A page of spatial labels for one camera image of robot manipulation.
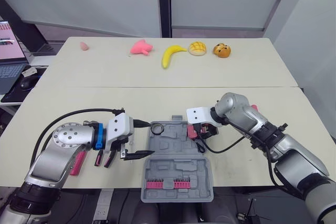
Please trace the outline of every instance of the power strip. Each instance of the power strip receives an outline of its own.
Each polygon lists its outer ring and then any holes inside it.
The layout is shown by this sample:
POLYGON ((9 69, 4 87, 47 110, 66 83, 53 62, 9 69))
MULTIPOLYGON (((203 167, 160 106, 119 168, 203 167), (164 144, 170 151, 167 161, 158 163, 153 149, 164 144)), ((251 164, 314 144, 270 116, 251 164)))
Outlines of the power strip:
POLYGON ((95 220, 106 220, 109 213, 112 194, 114 189, 102 189, 99 194, 96 211, 93 216, 93 223, 95 220))

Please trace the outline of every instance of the laptop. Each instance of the laptop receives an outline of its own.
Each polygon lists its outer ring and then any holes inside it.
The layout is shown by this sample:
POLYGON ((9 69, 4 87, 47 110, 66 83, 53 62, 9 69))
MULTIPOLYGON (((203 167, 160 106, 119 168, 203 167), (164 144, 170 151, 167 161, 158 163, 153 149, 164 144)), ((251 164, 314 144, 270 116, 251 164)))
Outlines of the laptop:
POLYGON ((6 94, 28 65, 7 21, 0 21, 0 94, 6 94))

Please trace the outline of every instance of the computer mouse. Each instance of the computer mouse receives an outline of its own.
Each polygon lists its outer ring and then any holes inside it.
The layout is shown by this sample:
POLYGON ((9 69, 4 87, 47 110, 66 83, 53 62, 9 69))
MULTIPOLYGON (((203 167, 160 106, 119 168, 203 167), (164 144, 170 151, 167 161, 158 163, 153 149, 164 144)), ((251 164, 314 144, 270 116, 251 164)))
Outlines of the computer mouse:
POLYGON ((38 79, 40 79, 40 76, 36 76, 36 75, 25 77, 20 83, 21 89, 22 90, 32 89, 38 82, 38 79))

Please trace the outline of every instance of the laptop screen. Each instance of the laptop screen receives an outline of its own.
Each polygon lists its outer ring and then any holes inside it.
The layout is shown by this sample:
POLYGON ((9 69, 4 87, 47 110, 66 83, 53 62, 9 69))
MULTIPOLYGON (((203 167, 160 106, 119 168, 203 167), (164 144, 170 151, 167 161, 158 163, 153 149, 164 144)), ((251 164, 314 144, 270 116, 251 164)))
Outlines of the laptop screen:
POLYGON ((7 21, 0 21, 0 65, 27 62, 7 21))

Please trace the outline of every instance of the toy fruit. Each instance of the toy fruit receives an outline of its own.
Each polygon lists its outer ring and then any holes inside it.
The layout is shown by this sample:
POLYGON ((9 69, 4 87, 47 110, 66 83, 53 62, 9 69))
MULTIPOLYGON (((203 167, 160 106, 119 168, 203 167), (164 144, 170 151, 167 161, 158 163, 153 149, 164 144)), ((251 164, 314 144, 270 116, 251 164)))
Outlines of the toy fruit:
POLYGON ((206 53, 206 47, 203 42, 196 41, 194 43, 191 43, 188 47, 188 52, 192 55, 196 56, 202 56, 206 53))
POLYGON ((170 63, 171 55, 175 52, 180 52, 180 51, 187 52, 187 49, 180 47, 178 45, 168 47, 166 51, 163 53, 162 67, 167 68, 170 63))
POLYGON ((80 49, 82 49, 83 51, 86 51, 86 50, 89 49, 89 46, 86 45, 86 43, 84 43, 84 42, 80 42, 80 43, 79 43, 79 47, 80 47, 80 49))
POLYGON ((152 50, 153 46, 147 44, 144 39, 136 42, 131 48, 131 54, 144 54, 148 55, 148 53, 152 50))
POLYGON ((227 58, 231 53, 231 48, 224 43, 219 43, 214 47, 213 53, 218 57, 227 58))

